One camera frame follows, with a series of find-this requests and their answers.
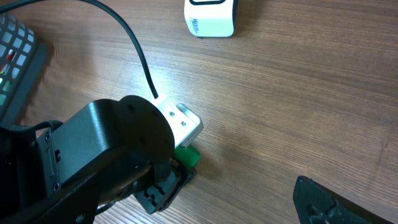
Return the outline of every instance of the wooden table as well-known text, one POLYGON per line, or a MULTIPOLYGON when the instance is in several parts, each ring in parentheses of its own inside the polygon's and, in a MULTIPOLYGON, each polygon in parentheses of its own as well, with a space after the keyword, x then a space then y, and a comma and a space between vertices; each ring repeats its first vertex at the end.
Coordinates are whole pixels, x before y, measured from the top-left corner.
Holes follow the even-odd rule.
MULTIPOLYGON (((398 2, 240 0, 227 39, 189 33, 182 0, 104 0, 136 33, 159 92, 198 113, 198 175, 148 215, 134 198, 98 223, 298 223, 306 175, 398 223, 398 2)), ((136 51, 105 12, 49 1, 11 12, 53 46, 21 123, 87 103, 151 99, 136 51)))

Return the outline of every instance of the screw hole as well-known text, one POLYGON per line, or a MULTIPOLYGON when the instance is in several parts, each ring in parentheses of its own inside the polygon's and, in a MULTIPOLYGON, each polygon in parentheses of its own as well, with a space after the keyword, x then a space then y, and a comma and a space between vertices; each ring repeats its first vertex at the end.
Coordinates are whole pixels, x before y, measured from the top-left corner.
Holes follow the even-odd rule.
POLYGON ((132 112, 136 111, 136 109, 132 105, 127 105, 127 108, 129 108, 129 110, 131 110, 132 112))
POLYGON ((143 137, 139 138, 139 141, 143 144, 146 145, 147 144, 147 140, 143 137))

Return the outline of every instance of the black plastic part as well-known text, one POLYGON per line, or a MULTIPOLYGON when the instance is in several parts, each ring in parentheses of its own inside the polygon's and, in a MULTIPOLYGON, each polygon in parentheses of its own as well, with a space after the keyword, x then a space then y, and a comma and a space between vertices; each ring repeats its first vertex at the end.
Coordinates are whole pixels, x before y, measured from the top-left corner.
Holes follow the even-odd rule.
POLYGON ((23 108, 30 90, 36 83, 48 54, 49 48, 43 42, 38 42, 32 60, 29 62, 21 82, 17 89, 15 89, 7 108, 0 114, 0 124, 14 124, 18 119, 20 110, 23 108))
POLYGON ((301 224, 391 224, 304 176, 297 178, 293 201, 301 224))
POLYGON ((149 214, 161 212, 168 208, 182 187, 197 174, 195 169, 188 170, 178 161, 172 162, 172 164, 176 165, 172 166, 172 172, 165 181, 133 194, 149 214))

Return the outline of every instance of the black cable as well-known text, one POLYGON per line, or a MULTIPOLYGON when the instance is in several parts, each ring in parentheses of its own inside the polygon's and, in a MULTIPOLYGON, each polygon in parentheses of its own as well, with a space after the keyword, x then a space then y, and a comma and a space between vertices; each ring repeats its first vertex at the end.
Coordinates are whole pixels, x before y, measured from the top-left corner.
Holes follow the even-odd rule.
MULTIPOLYGON (((0 14, 8 12, 8 11, 13 10, 13 9, 16 9, 18 7, 26 6, 28 4, 32 4, 32 3, 36 3, 36 2, 40 2, 40 1, 45 1, 45 0, 20 0, 20 1, 16 1, 16 2, 13 2, 13 3, 7 4, 5 6, 1 6, 0 7, 0 14)), ((150 77, 150 72, 149 72, 147 60, 145 59, 144 53, 143 53, 143 51, 141 49, 141 46, 139 45, 137 37, 132 32, 132 30, 129 27, 129 25, 127 24, 127 22, 121 16, 119 16, 118 13, 116 13, 114 10, 112 10, 110 7, 108 7, 107 5, 103 4, 102 2, 99 2, 97 0, 78 0, 78 1, 82 1, 82 2, 86 2, 88 4, 92 4, 92 5, 96 6, 96 7, 104 10, 109 15, 111 15, 114 19, 116 19, 120 23, 120 25, 122 25, 122 27, 127 32, 128 36, 130 37, 132 43, 134 44, 134 46, 135 46, 135 48, 137 50, 137 54, 138 54, 138 57, 139 57, 139 59, 141 61, 142 68, 144 69, 145 77, 147 79, 149 88, 150 88, 154 98, 156 99, 158 97, 158 94, 156 92, 156 88, 155 88, 154 82, 152 81, 152 78, 150 77)))
POLYGON ((99 215, 105 211, 107 211, 108 209, 110 209, 116 202, 110 202, 107 203, 106 205, 102 206, 101 208, 97 208, 97 211, 95 211, 95 215, 99 215))

